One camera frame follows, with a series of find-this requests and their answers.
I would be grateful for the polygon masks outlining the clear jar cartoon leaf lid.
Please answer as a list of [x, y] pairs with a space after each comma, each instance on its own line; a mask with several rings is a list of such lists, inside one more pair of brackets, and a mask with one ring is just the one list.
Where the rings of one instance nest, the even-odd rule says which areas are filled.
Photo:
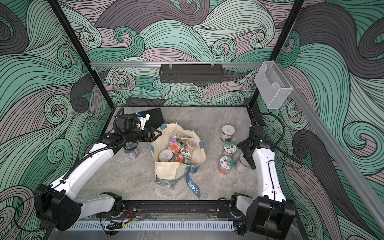
[[226, 142], [226, 143], [224, 143], [224, 145], [222, 147], [221, 155], [222, 155], [222, 157], [224, 157], [224, 156], [233, 157], [236, 154], [237, 150], [238, 150], [238, 148], [237, 148], [236, 144], [234, 144], [232, 142]]

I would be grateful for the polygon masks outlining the silver tin seed can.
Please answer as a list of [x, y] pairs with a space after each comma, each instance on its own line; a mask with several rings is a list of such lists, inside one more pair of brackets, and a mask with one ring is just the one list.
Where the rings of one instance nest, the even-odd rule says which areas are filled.
[[239, 172], [239, 173], [245, 173], [247, 172], [248, 170], [250, 170], [250, 165], [249, 163], [247, 162], [247, 160], [245, 159], [244, 157], [244, 154], [241, 153], [239, 155], [239, 158], [236, 160], [235, 162], [235, 169]]

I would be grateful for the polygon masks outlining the purple yellow label seed can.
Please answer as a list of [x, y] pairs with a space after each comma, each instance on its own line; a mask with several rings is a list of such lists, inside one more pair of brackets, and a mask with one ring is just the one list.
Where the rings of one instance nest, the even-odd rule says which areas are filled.
[[138, 143], [127, 143], [124, 147], [124, 152], [127, 154], [129, 159], [137, 159], [140, 155], [140, 151], [138, 150]]

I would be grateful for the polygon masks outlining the green lid seed jar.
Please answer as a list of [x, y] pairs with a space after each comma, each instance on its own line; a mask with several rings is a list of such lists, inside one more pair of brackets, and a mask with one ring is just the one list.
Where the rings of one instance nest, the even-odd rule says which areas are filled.
[[233, 167], [234, 167], [234, 160], [231, 157], [229, 157], [229, 156], [222, 156], [219, 159], [218, 171], [221, 174], [223, 174], [223, 175], [228, 174], [232, 170]]

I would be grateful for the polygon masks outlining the cream canvas tote bag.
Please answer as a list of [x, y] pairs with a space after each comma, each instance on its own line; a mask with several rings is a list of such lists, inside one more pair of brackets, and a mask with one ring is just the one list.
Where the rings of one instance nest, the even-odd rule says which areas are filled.
[[[162, 124], [159, 130], [162, 135], [150, 144], [155, 161], [155, 182], [166, 188], [174, 188], [176, 183], [184, 179], [188, 188], [200, 198], [200, 189], [190, 174], [195, 174], [206, 161], [204, 143], [195, 131], [186, 130], [178, 124]], [[174, 142], [182, 145], [178, 154], [170, 150]]]

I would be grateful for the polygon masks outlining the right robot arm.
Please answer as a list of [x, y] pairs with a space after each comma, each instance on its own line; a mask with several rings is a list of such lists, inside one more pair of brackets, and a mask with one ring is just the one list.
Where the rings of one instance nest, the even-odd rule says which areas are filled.
[[263, 129], [254, 125], [259, 117], [270, 116], [280, 124], [283, 121], [272, 113], [260, 113], [252, 119], [249, 137], [237, 145], [252, 170], [257, 172], [258, 194], [256, 198], [235, 193], [231, 198], [234, 233], [263, 235], [266, 239], [284, 240], [296, 216], [292, 201], [288, 201], [280, 185], [276, 170], [276, 152], [291, 160], [293, 156], [279, 148], [277, 143], [263, 138]]

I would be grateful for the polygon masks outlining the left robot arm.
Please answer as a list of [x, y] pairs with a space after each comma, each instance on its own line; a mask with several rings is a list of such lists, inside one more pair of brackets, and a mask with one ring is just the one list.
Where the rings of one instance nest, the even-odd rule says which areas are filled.
[[82, 159], [49, 186], [40, 185], [35, 193], [21, 203], [34, 204], [37, 218], [51, 223], [61, 231], [69, 229], [79, 219], [99, 213], [119, 216], [123, 211], [121, 196], [102, 193], [92, 200], [80, 200], [77, 195], [89, 178], [128, 143], [153, 142], [162, 132], [164, 122], [160, 109], [128, 115], [120, 109], [113, 130], [104, 133]]

